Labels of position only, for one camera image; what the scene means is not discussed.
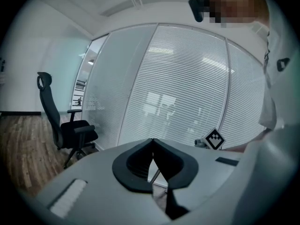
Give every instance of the chair headrest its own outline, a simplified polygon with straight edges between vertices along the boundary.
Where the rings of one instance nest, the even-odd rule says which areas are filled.
[[[49,73],[45,73],[45,72],[38,72],[38,77],[37,77],[37,87],[38,89],[40,89],[41,91],[44,91],[45,88],[47,88],[48,86],[51,85],[52,83],[52,77]]]

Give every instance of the black baseboard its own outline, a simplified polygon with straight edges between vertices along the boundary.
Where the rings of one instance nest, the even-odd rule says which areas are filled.
[[[8,112],[0,111],[2,116],[41,116],[41,112]]]

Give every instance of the chair seat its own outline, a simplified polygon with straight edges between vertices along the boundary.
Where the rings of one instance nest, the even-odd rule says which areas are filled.
[[[89,126],[89,123],[85,120],[73,121],[63,123],[60,128],[62,131],[62,136],[64,139],[63,148],[74,148],[79,147],[79,134],[75,134],[75,128],[81,128]],[[85,134],[84,143],[89,143],[98,138],[98,135],[95,131],[91,131]]]

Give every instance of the chair armrest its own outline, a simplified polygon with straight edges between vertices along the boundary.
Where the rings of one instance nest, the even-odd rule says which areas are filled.
[[[67,111],[68,113],[81,113],[82,109],[71,109]]]
[[[71,109],[71,110],[68,110],[67,112],[71,114],[70,122],[73,122],[74,121],[74,117],[75,117],[75,113],[82,112],[82,109]]]
[[[79,127],[79,128],[75,128],[74,132],[75,134],[79,134],[79,148],[82,149],[84,146],[84,139],[85,139],[85,134],[91,131],[95,130],[95,126],[94,125],[90,125],[90,126],[85,126],[85,127]]]
[[[95,126],[90,125],[90,126],[75,128],[74,132],[75,132],[75,134],[82,134],[82,133],[88,133],[88,132],[91,132],[94,130],[95,130]]]

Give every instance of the office chair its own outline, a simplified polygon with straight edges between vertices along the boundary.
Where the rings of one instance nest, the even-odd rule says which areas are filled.
[[[98,135],[94,131],[94,125],[90,126],[85,120],[74,121],[75,113],[82,112],[81,109],[68,110],[68,113],[71,114],[70,122],[63,123],[60,126],[60,114],[55,106],[50,88],[52,83],[51,75],[44,72],[38,72],[37,74],[37,87],[43,108],[52,127],[54,144],[58,150],[62,148],[72,149],[64,163],[64,169],[66,169],[75,152],[77,152],[77,158],[79,158],[80,154],[86,156],[82,148],[95,147],[95,144],[91,142],[96,140]]]

